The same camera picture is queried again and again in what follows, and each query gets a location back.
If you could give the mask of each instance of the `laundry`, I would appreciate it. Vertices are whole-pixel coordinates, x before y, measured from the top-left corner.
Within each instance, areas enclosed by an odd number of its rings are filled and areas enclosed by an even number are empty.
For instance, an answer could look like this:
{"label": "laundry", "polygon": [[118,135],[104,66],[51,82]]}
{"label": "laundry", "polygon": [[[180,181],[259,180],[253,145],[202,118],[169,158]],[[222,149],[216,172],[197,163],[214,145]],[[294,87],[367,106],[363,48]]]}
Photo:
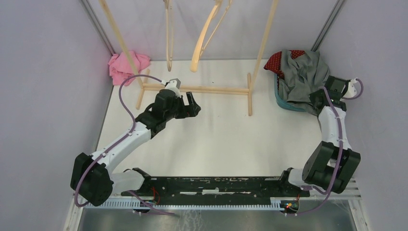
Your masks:
{"label": "laundry", "polygon": [[[134,51],[129,51],[129,53],[139,73],[141,72],[141,70],[146,69],[148,66],[150,66],[149,56],[144,54],[136,54]],[[109,60],[108,64],[109,75],[112,77],[114,85],[122,84],[125,79],[133,75],[132,68],[130,67],[129,62],[126,59],[126,55],[123,52],[120,53],[120,55],[114,54],[111,57],[111,60]],[[126,82],[125,86],[131,84],[133,80],[134,78]]]}
{"label": "laundry", "polygon": [[320,58],[319,52],[282,50],[271,56],[264,69],[278,75],[281,99],[317,115],[308,96],[324,86],[330,75],[329,67]]}

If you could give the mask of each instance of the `white table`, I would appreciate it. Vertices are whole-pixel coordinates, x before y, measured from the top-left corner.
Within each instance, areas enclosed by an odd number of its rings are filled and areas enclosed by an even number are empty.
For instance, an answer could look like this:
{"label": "white table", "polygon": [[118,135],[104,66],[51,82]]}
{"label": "white table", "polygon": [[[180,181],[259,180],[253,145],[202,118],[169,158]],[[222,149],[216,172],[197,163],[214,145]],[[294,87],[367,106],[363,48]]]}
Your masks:
{"label": "white table", "polygon": [[[150,74],[179,78],[182,84],[245,87],[246,73],[256,60],[202,60],[198,72],[189,61],[152,62]],[[315,116],[283,110],[275,102],[273,73],[260,68],[254,87],[254,114],[248,117],[247,97],[194,93],[202,110],[195,118],[171,120],[152,140],[129,155],[115,170],[139,167],[152,176],[279,176],[288,167],[302,168],[321,134]],[[98,148],[108,145],[131,125],[115,86]],[[140,111],[135,109],[140,89],[134,81],[123,88],[123,99],[137,116],[154,102],[147,91]]]}

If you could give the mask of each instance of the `pink cloth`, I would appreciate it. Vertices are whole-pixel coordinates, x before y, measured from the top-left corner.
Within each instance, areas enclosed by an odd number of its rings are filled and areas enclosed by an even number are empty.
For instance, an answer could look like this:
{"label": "pink cloth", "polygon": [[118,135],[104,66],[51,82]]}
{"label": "pink cloth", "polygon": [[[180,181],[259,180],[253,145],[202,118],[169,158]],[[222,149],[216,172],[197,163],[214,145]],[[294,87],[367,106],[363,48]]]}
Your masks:
{"label": "pink cloth", "polygon": [[[139,73],[150,65],[150,58],[147,55],[136,54],[134,51],[129,51],[129,53]],[[114,54],[108,64],[109,75],[112,77],[114,85],[121,85],[125,79],[133,75],[132,68],[123,52],[120,55]],[[128,86],[134,80],[129,80],[125,83],[125,86]]]}

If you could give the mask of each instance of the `clothes hanger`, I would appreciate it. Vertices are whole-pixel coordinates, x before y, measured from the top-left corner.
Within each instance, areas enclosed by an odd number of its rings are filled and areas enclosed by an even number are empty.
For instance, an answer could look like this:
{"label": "clothes hanger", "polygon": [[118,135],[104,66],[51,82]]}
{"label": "clothes hanger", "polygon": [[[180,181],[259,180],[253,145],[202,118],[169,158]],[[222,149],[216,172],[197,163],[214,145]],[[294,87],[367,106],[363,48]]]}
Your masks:
{"label": "clothes hanger", "polygon": [[[171,0],[163,0],[166,8],[166,60],[167,70],[171,71],[173,63],[173,47],[174,47],[174,25],[173,25],[173,5]],[[171,41],[169,40],[169,27],[171,26]]]}
{"label": "clothes hanger", "polygon": [[192,55],[192,59],[191,59],[191,65],[190,65],[190,70],[192,72],[196,72],[197,68],[198,68],[198,61],[201,58],[201,55],[203,54],[203,52],[205,51],[205,49],[207,48],[208,43],[211,41],[215,31],[218,29],[218,26],[220,25],[220,23],[222,22],[222,20],[224,19],[225,14],[227,13],[228,9],[231,6],[232,0],[229,0],[228,2],[228,6],[225,8],[224,13],[222,14],[218,24],[216,25],[216,27],[214,28],[213,32],[211,33],[210,37],[208,38],[207,42],[205,43],[205,45],[203,46],[203,42],[204,42],[204,38],[205,35],[207,33],[208,30],[208,26],[210,25],[211,21],[214,19],[214,17],[217,15],[217,13],[219,12],[219,9],[221,8],[222,5],[222,1],[223,0],[215,0],[216,4],[213,7],[210,15],[207,18],[207,21],[204,24],[203,30],[201,31],[200,36],[198,37],[197,40],[197,44],[195,45],[195,49],[194,49],[194,53]]}

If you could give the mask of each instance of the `white wall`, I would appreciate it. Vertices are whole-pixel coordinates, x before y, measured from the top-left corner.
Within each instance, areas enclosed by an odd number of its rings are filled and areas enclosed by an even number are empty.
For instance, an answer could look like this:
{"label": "white wall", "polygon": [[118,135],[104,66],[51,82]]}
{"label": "white wall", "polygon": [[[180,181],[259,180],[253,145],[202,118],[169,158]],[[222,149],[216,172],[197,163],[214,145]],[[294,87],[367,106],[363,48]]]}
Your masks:
{"label": "white wall", "polygon": [[349,0],[320,50],[332,75],[361,78],[347,102],[347,136],[375,231],[407,230],[408,1]]}
{"label": "white wall", "polygon": [[99,136],[110,55],[77,0],[0,9],[0,230],[60,230],[74,159]]}
{"label": "white wall", "polygon": [[[121,52],[98,0],[89,0],[116,52]],[[166,17],[162,0],[106,0],[128,49],[166,60]],[[214,0],[172,0],[174,60],[191,60]],[[207,37],[229,0],[224,0]],[[264,58],[289,49],[311,49],[336,0],[279,1]],[[233,0],[202,59],[256,59],[272,0]]]}

